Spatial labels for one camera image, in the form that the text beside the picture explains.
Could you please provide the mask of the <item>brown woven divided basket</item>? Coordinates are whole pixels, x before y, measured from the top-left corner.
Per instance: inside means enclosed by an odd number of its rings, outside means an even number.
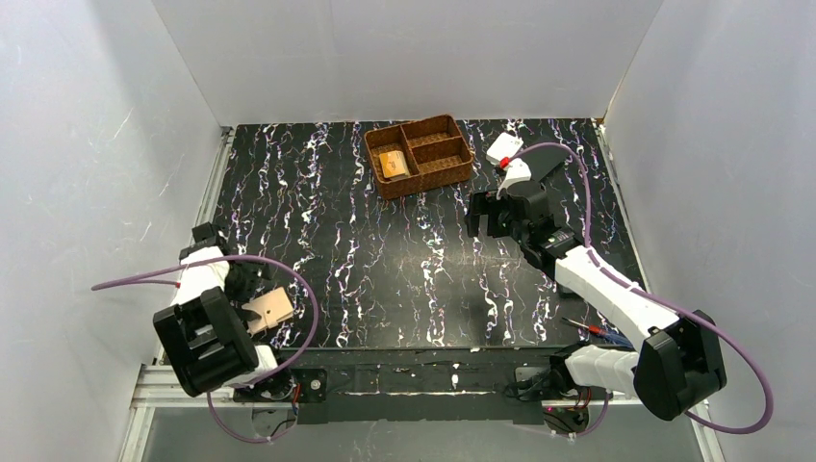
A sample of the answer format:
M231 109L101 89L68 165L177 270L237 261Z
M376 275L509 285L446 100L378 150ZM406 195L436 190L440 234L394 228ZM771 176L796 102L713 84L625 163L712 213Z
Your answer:
M386 200L464 182L472 176L474 155L451 115L370 130L364 142L376 188ZM404 152L410 176L387 181L378 155L394 149Z

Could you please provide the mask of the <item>gold credit card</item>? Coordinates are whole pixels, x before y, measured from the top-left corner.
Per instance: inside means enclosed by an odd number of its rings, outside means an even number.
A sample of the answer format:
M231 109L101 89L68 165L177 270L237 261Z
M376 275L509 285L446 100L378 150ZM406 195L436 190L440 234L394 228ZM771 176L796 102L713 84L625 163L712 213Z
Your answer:
M397 181L410 176L410 169L402 150L389 150L378 155L383 177L387 181Z

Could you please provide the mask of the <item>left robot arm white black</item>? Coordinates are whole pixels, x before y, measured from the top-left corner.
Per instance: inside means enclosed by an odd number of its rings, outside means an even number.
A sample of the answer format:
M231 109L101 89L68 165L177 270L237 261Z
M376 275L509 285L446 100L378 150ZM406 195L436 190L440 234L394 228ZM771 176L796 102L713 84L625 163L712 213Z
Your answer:
M222 386L248 388L277 368L272 348L253 341L293 316L286 291L256 291L270 280L260 263L196 262L231 253L222 228L206 222L194 227L192 245L180 251L185 266L169 307L153 317L153 326L182 389L191 397Z

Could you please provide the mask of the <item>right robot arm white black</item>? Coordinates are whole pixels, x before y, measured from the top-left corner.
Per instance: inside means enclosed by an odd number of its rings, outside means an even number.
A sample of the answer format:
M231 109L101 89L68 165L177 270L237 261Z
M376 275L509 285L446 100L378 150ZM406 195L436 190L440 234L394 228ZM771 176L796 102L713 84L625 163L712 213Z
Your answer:
M466 213L475 238L515 241L525 261L589 303L617 327L630 349L577 343L549 358L548 384L563 391L599 387L636 396L657 418L671 421L727 385L718 336L709 317L685 319L640 295L640 285L605 262L568 225L559 224L534 181L502 192L475 192Z

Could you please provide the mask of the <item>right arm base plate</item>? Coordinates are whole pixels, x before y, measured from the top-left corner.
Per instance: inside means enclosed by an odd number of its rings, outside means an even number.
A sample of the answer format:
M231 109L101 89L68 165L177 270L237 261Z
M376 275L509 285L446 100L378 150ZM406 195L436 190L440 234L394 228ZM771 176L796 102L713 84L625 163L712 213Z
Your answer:
M574 352L568 350L551 355L545 363L517 366L502 395L521 402L575 398L574 407L586 407L593 400L594 392L598 392L597 399L612 399L612 392L574 381L566 366L567 359L573 355Z

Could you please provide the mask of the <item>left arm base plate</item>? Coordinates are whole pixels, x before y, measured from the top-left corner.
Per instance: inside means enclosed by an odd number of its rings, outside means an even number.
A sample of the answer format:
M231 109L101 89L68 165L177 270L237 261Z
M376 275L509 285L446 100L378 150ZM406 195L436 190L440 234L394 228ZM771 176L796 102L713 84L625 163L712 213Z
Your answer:
M253 388L236 389L233 401L320 403L326 387L325 369L287 369Z

